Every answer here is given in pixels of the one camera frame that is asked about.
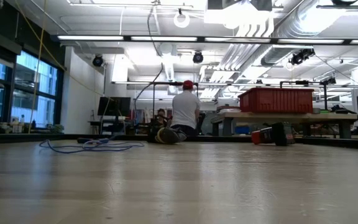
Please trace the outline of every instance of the red cap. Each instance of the red cap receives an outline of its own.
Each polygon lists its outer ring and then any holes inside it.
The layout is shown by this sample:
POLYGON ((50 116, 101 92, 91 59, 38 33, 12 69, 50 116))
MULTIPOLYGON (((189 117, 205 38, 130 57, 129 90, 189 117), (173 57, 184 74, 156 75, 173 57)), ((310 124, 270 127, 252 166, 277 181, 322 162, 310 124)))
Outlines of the red cap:
POLYGON ((193 82, 190 80, 186 80, 183 82, 183 90, 192 90, 193 89, 193 82))

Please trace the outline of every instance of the red container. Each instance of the red container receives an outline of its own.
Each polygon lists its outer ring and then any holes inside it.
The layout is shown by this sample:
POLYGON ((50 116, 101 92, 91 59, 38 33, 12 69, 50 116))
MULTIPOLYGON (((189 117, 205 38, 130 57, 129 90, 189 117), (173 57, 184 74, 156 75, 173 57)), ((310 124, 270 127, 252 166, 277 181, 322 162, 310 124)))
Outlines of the red container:
POLYGON ((252 88, 239 95, 242 112, 312 113, 311 89, 252 88))

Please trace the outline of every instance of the black cable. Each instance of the black cable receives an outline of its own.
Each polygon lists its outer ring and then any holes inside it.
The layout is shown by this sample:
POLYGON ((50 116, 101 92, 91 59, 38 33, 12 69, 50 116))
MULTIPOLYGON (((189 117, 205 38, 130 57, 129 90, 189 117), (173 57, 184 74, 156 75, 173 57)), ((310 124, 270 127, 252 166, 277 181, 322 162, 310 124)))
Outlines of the black cable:
POLYGON ((318 59, 320 59, 322 62, 324 62, 326 65, 330 66, 333 70, 337 71, 338 73, 340 73, 341 75, 345 76, 346 78, 354 81, 355 83, 358 84, 357 81, 355 81, 354 79, 352 79, 351 77, 348 77, 347 75, 343 74, 342 72, 338 71, 338 69, 332 67, 330 64, 328 64, 326 61, 324 61, 323 59, 321 59, 319 56, 317 56, 316 54, 314 54, 314 56, 316 56, 318 59))
POLYGON ((135 121, 137 120, 137 113, 136 113, 137 99, 139 99, 140 95, 143 93, 143 91, 145 91, 145 89, 147 89, 150 85, 152 85, 157 80, 157 78, 161 75, 163 69, 164 69, 163 63, 161 63, 161 69, 160 69, 159 73, 155 76, 154 80, 151 83, 149 83, 145 88, 143 88, 143 90, 140 91, 140 93, 137 95, 136 99, 134 100, 134 104, 135 104, 135 121))
MULTIPOLYGON (((155 45, 155 42, 154 42, 153 38, 151 37, 151 36, 152 36, 152 32, 151 32, 151 30, 150 30, 150 18, 151 18, 151 15, 152 15, 152 14, 153 14, 153 8, 151 8, 150 13, 149 13, 149 15, 147 16, 147 29, 149 30, 149 36, 150 36, 150 38, 151 38, 151 41, 152 41, 152 43, 153 43, 153 46, 154 46, 154 49, 155 49, 157 55, 162 58, 162 55, 161 55, 160 52, 158 51, 157 46, 155 45)), ((134 106, 135 106, 135 122, 137 121, 137 108, 136 108, 136 101, 137 101, 137 99, 139 99, 140 95, 143 93, 143 91, 144 91, 145 89, 147 89, 151 84, 153 84, 153 83, 157 80, 157 78, 161 75, 163 69, 164 69, 163 63, 161 63, 161 69, 160 69, 160 71, 158 72, 158 74, 155 76, 154 80, 153 80, 151 83, 149 83, 145 88, 143 88, 143 90, 140 91, 140 93, 137 95, 136 99, 134 100, 134 106)))

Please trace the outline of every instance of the yellow rope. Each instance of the yellow rope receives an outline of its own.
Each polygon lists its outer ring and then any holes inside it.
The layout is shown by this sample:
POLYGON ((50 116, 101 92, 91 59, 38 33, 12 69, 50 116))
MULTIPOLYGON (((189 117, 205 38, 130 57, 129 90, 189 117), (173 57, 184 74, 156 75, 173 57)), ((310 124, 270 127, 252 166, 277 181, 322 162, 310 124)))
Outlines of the yellow rope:
MULTIPOLYGON (((23 13, 23 10, 21 9, 19 3, 17 2, 17 0, 15 0, 15 3, 16 3, 16 6, 17 8, 19 9, 19 12, 22 14, 24 20, 26 21, 26 23, 29 25, 31 31, 34 33, 34 35, 36 36, 36 38, 38 39, 38 41, 40 41, 41 45, 44 47, 44 49, 46 50, 46 52, 49 54, 49 56, 55 61, 55 63, 65 72, 67 72, 67 69, 61 65, 57 60, 56 58, 52 55, 52 53, 50 53, 50 51, 48 50, 48 48, 44 45, 44 43, 41 41, 41 38, 38 36, 38 34, 36 33, 36 31, 33 29, 33 27, 31 26, 31 23, 29 22, 29 20, 26 18, 26 16, 24 15, 23 13)), ((91 88, 87 87, 86 85, 82 84, 80 81, 78 81, 75 77, 73 77, 72 75, 70 75, 69 73, 67 73, 67 75, 72 78, 74 81, 76 81, 78 84, 80 84, 81 86, 85 87, 87 90, 90 90, 94 93, 96 93, 97 95, 99 96, 103 96, 103 94, 101 93, 98 93, 97 91, 95 90, 92 90, 91 88)))
MULTIPOLYGON (((42 47, 44 47, 44 49, 47 51, 47 53, 49 54, 49 56, 51 56, 51 58, 55 61, 55 63, 65 72, 67 72, 67 69, 61 65, 56 58, 52 55, 52 53, 50 53, 50 51, 48 50, 48 48, 44 45, 43 40, 44 40, 44 31, 45 31, 45 16, 47 14, 47 0, 44 1, 44 16, 42 19, 42 31, 41 31, 41 37, 39 37, 36 33, 36 31, 34 30, 34 28, 31 26, 31 23, 29 22, 29 20, 26 18, 26 16, 23 13, 23 10, 21 9, 19 3, 17 2, 17 0, 15 0, 16 6, 19 9, 20 13, 22 14, 24 20, 26 21, 26 23, 29 25, 31 31, 33 32, 33 34, 36 36, 36 38, 38 39, 38 41, 40 42, 40 49, 39 49, 39 54, 38 54, 38 62, 37 62, 37 71, 35 73, 35 86, 34 86, 34 95, 33 95, 33 103, 32 103, 32 109, 31 109, 31 117, 30 117, 30 122, 32 120, 33 117, 33 113, 34 113, 34 108, 35 108, 35 98, 37 96, 37 79, 38 79, 38 71, 39 71, 39 63, 40 63, 40 59, 41 59, 41 53, 42 53, 42 47)), ((69 73, 67 73, 67 75, 72 78, 74 81, 76 81, 78 84, 80 84, 81 86, 85 87, 87 90, 92 91, 93 93, 99 95, 99 96, 103 96, 103 94, 98 93, 95 90, 92 90, 91 88, 87 87, 86 85, 82 84, 80 81, 78 81, 75 77, 73 77, 72 75, 70 75, 69 73)), ((110 101, 114 101, 112 99, 110 99, 110 97, 108 98, 108 103, 106 105, 106 109, 108 107, 108 104, 110 103, 110 101)))
MULTIPOLYGON (((44 1, 44 11, 46 12, 47 10, 47 0, 44 1)), ((41 53, 42 53, 42 41, 44 39, 44 31, 45 31, 45 14, 42 18, 42 30, 41 30, 41 38, 40 38, 40 49, 38 51, 38 62, 37 62, 37 71, 35 72, 35 83, 34 83, 34 95, 32 98, 32 107, 31 107, 31 117, 30 117, 30 123, 32 121, 32 116, 34 113, 34 108, 35 108, 35 98, 37 97, 37 87, 38 87, 38 71, 40 68, 40 61, 41 61, 41 53)))

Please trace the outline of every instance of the security camera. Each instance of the security camera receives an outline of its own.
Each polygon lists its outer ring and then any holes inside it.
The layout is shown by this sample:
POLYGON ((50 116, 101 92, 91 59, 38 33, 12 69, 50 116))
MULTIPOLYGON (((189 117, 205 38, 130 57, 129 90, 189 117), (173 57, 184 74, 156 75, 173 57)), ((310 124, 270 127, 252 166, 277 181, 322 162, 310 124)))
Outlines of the security camera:
POLYGON ((101 67, 103 65, 103 57, 102 55, 95 55, 93 61, 92 61, 92 64, 95 66, 95 67, 101 67))
POLYGON ((193 57, 193 62, 194 63, 202 63, 204 60, 204 56, 201 52, 197 51, 195 54, 194 54, 194 57, 193 57))

